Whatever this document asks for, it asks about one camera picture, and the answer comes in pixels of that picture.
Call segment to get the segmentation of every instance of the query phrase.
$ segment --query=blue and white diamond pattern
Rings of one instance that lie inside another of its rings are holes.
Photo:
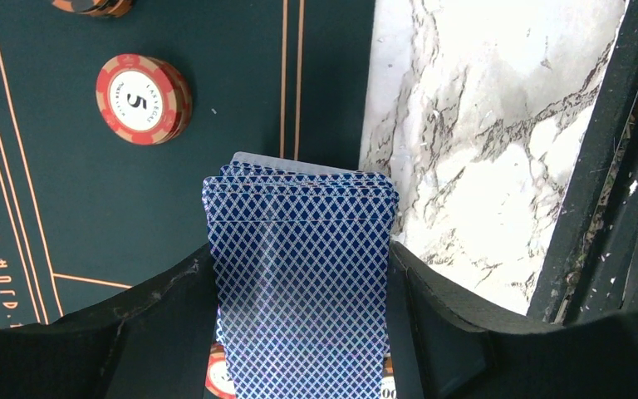
[[[397,197],[391,186],[336,181],[205,181],[219,320],[240,399],[378,395]]]

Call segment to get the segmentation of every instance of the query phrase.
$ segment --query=gray marble vein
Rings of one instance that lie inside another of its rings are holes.
[[[626,2],[378,0],[361,168],[395,239],[528,309]]]

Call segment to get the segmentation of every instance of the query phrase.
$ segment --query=poker mat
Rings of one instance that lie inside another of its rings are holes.
[[[0,329],[52,323],[206,242],[204,177],[237,151],[355,169],[374,0],[137,0],[120,18],[0,0]],[[194,112],[134,145],[95,99],[121,53],[174,65]]]

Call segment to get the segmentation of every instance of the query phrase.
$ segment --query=stack of poker chips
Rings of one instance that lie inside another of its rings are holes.
[[[122,17],[133,7],[135,0],[50,0],[62,11],[91,17]]]
[[[138,54],[113,57],[101,68],[96,104],[121,139],[138,145],[166,143],[192,119],[192,91],[182,74]]]
[[[378,397],[394,186],[375,173],[234,159],[204,180],[203,202],[236,396]]]

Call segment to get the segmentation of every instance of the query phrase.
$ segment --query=white marble tabletop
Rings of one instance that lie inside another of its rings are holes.
[[[625,0],[377,0],[361,168],[395,238],[525,313]]]

